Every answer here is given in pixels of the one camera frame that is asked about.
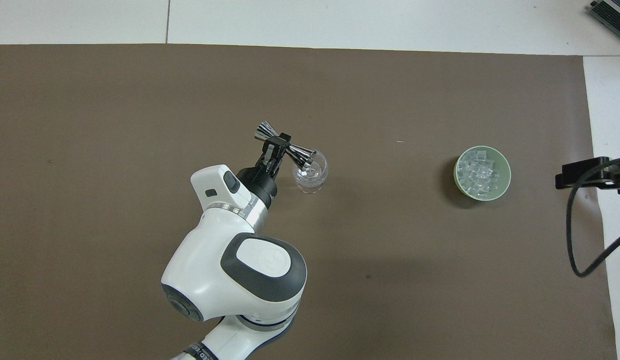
bowl of ice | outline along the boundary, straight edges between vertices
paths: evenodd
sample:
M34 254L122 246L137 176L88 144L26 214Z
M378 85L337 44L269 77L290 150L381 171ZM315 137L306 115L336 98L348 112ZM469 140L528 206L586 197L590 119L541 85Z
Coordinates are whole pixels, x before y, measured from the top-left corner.
M500 198L512 178L509 162L500 151L480 145L468 148L454 165L454 182L466 196L478 201Z

brown paper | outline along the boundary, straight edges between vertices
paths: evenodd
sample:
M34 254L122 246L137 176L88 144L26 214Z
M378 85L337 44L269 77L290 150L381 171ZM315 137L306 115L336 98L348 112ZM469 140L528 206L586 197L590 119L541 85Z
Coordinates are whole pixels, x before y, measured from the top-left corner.
M592 157L582 58L202 45L0 45L0 359L165 359L215 321L159 280L200 217L189 176L252 166L270 121L325 153L285 160L264 235L308 282L256 359L615 359L605 267L572 274L562 164ZM479 203L452 180L489 145L513 169ZM602 250L595 192L575 248Z

black bracket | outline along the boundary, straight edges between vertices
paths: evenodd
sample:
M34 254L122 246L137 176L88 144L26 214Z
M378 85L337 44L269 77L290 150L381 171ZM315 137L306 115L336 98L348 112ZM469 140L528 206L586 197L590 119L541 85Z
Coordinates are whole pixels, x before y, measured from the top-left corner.
M591 159L565 164L561 168L561 173L555 177L556 189L567 189L573 187L584 173L588 170L609 162L607 156L593 157ZM584 188L597 187L603 190L617 190L620 194L620 165L613 165L603 168L592 175L582 185Z
M267 139L263 144L263 153L255 166L262 168L262 171L266 172L272 179L276 178L291 139L290 135L283 132Z

small black button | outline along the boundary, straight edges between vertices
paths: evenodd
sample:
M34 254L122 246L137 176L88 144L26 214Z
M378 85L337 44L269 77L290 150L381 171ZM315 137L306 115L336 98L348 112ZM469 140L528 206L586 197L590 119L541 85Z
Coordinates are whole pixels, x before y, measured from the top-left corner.
M228 190L230 190L232 194L236 194L236 192L239 191L239 187L241 187L241 183L236 177L234 177L232 171L226 171L223 174L223 181L225 182Z

black clamp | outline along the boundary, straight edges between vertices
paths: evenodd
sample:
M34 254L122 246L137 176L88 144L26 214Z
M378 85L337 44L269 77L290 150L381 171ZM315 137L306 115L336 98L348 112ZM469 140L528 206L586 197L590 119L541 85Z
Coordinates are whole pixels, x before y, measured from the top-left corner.
M237 178L269 208L276 196L275 178L285 155L299 169L306 169L314 161L316 150L292 144L290 135L279 134L267 121L260 123L254 137L264 142L262 153L255 166L241 169Z
M573 187L584 173L608 162L610 162L609 157L600 156L565 164L561 168L562 172L555 177L556 189ZM612 189L617 190L618 194L620 194L620 164L612 164L596 171L581 187L597 187L602 190Z

